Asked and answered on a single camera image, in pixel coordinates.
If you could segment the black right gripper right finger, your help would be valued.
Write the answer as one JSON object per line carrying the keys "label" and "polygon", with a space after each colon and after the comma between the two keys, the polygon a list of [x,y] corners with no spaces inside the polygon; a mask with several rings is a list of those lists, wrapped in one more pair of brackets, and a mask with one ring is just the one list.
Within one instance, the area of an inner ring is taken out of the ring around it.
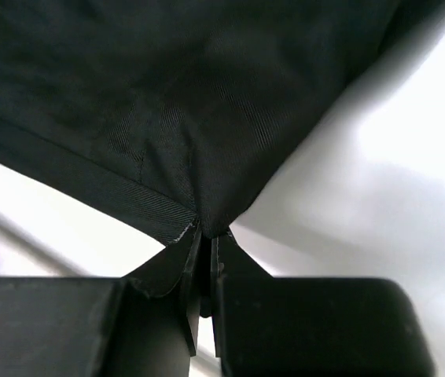
{"label": "black right gripper right finger", "polygon": [[225,376],[433,376],[405,291],[380,278],[273,277],[232,236],[211,242]]}

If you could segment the black pleated skirt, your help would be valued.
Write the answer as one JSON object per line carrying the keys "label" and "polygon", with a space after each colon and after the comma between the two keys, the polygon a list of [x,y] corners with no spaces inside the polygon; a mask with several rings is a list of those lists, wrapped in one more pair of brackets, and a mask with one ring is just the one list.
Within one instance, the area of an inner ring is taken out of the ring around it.
{"label": "black pleated skirt", "polygon": [[0,1],[0,163],[170,243],[223,234],[445,1]]}

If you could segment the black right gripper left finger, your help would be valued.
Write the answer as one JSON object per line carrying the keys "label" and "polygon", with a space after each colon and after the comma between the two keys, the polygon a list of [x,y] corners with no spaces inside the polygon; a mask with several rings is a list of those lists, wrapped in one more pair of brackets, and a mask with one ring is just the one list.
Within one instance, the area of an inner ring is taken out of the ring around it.
{"label": "black right gripper left finger", "polygon": [[200,230],[122,278],[0,278],[0,376],[186,376]]}

